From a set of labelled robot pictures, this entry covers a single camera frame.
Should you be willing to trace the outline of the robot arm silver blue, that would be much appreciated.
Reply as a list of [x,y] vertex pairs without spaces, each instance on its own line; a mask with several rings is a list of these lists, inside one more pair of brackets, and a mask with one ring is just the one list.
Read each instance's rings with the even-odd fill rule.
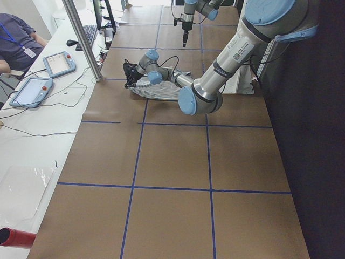
[[183,48],[186,47],[189,31],[192,30],[195,12],[200,13],[208,20],[214,21],[218,15],[218,9],[223,1],[184,1],[184,10],[180,16],[183,30]]
[[125,88],[145,98],[177,101],[185,114],[213,113],[223,102],[220,88],[258,47],[316,34],[319,6],[320,1],[245,1],[237,33],[201,78],[159,65],[157,51],[149,49],[138,63],[124,62]]

